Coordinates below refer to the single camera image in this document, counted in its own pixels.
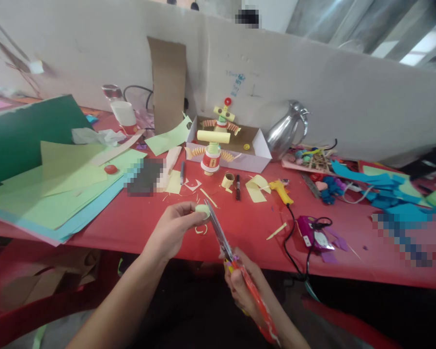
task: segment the scissors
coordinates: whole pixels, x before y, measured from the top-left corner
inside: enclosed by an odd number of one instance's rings
[[[244,281],[247,285],[247,288],[249,289],[252,297],[254,298],[255,302],[257,303],[258,309],[260,310],[260,313],[263,316],[263,319],[265,321],[265,324],[267,328],[263,328],[260,325],[257,324],[260,332],[263,334],[265,339],[269,343],[278,343],[278,333],[275,328],[275,324],[273,322],[273,319],[268,312],[265,303],[262,300],[262,297],[260,297],[260,294],[258,293],[257,287],[253,283],[252,279],[250,278],[249,273],[247,272],[246,268],[242,264],[242,262],[233,255],[233,252],[231,250],[231,247],[229,246],[228,241],[226,240],[226,237],[224,235],[223,229],[221,229],[221,226],[219,225],[217,216],[215,215],[215,212],[210,205],[210,202],[205,199],[205,203],[207,204],[208,208],[210,209],[210,217],[212,221],[213,228],[215,230],[215,233],[217,235],[218,243],[221,248],[221,250],[224,253],[227,265],[229,267],[230,272],[232,273],[234,270],[239,269],[242,272],[242,276],[244,277]]]

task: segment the red scissors handle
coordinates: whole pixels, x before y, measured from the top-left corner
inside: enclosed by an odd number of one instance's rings
[[[244,277],[247,288],[252,294],[252,297],[257,302],[258,309],[263,316],[266,328],[263,328],[262,326],[257,324],[258,329],[269,343],[276,343],[278,341],[278,332],[276,331],[275,323],[273,322],[273,318],[268,312],[265,303],[263,303],[262,297],[260,297],[260,293],[258,292],[257,287],[253,283],[245,267],[239,266],[235,260],[233,260],[232,265],[235,270],[240,269],[242,271],[242,276]]]

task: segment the pen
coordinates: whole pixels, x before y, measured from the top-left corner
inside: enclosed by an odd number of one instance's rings
[[[241,182],[239,181],[239,175],[236,176],[236,200],[241,201]]]
[[[184,168],[186,166],[186,162],[183,161],[183,163],[181,164],[181,185],[184,184]]]

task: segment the yellow paper tube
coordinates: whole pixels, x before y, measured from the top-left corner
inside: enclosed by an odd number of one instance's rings
[[[197,139],[205,142],[229,143],[231,133],[214,132],[214,131],[197,131]]]
[[[223,188],[229,188],[231,184],[234,182],[234,175],[227,173],[224,175],[223,181],[221,182],[221,186]]]

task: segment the scissor blade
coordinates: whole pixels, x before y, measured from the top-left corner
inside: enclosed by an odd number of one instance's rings
[[[213,229],[215,230],[215,234],[217,235],[218,243],[221,247],[221,250],[224,252],[226,259],[232,261],[233,252],[231,251],[231,247],[229,246],[229,243],[226,240],[223,229],[221,229],[221,225],[219,225],[218,218],[215,215],[215,212],[212,206],[210,205],[210,202],[207,199],[205,199],[205,203],[210,209],[210,218],[212,221]]]

